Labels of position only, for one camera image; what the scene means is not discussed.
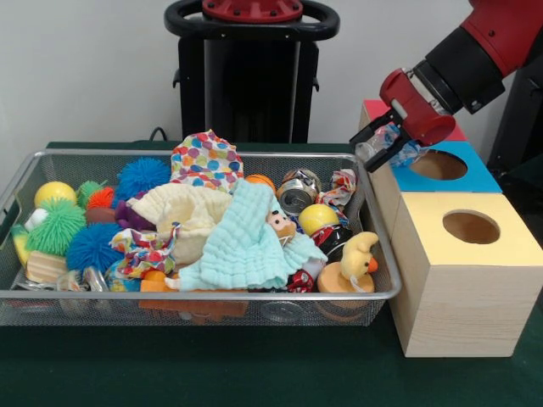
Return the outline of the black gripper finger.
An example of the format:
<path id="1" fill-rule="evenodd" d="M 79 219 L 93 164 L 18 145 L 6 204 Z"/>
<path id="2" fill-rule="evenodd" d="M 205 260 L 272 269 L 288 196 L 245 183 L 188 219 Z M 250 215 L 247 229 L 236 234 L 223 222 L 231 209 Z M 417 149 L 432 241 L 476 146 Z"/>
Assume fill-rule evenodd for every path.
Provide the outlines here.
<path id="1" fill-rule="evenodd" d="M 386 163 L 393 167 L 414 163 L 413 140 L 402 129 L 378 129 L 367 146 L 370 148 L 365 163 L 368 172 L 374 172 Z"/>
<path id="2" fill-rule="evenodd" d="M 380 115 L 376 119 L 372 120 L 368 125 L 364 126 L 359 130 L 350 140 L 349 144 L 351 147 L 369 141 L 374 137 L 375 132 L 384 125 L 387 125 L 390 122 L 393 122 L 395 114 L 393 109 L 388 109 L 384 114 Z"/>

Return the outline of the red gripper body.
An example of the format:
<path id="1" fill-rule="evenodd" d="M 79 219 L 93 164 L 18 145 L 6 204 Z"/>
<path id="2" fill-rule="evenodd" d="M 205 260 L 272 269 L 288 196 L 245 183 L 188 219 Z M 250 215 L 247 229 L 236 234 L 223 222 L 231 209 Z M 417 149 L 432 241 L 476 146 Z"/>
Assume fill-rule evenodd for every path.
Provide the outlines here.
<path id="1" fill-rule="evenodd" d="M 402 128 L 423 146 L 444 141 L 456 128 L 456 120 L 410 70 L 397 69 L 380 87 L 379 96 L 399 116 Z"/>

